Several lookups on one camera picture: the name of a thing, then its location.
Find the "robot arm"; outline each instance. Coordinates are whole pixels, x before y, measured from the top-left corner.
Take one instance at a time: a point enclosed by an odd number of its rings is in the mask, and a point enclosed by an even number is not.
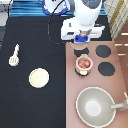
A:
[[[105,0],[65,0],[67,8],[75,17],[64,20],[61,39],[74,39],[74,43],[85,43],[90,38],[99,38],[105,26],[95,25],[95,21],[103,2]]]

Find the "white plate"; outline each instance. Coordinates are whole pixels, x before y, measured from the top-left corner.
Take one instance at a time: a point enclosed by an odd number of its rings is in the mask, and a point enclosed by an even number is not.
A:
[[[29,82],[35,88],[44,87],[49,81],[49,74],[45,69],[38,68],[29,75]]]

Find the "orange food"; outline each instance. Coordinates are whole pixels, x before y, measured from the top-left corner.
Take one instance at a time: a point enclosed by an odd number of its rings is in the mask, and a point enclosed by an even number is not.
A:
[[[82,61],[79,61],[78,63],[79,67],[83,68],[84,67],[84,63]]]
[[[86,61],[84,62],[84,66],[85,66],[86,68],[89,68],[89,67],[90,67],[90,62],[89,62],[88,60],[86,60]]]

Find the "white bowl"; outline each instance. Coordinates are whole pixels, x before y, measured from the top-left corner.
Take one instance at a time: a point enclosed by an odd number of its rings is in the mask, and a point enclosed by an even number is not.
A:
[[[81,120],[93,128],[103,128],[111,124],[116,109],[111,95],[99,87],[88,87],[80,92],[76,100],[76,109]]]

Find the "white spoon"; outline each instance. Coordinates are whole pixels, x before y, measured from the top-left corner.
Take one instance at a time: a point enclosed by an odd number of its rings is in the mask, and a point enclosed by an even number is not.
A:
[[[13,56],[11,56],[10,59],[9,59],[9,64],[11,66],[17,66],[18,63],[19,63],[19,58],[17,57],[18,56],[18,51],[19,51],[19,45],[17,44],[16,47],[15,47],[15,51],[14,51]]]
[[[124,95],[125,95],[126,99],[128,99],[128,95],[127,95],[127,93],[126,93],[126,92],[124,92]]]

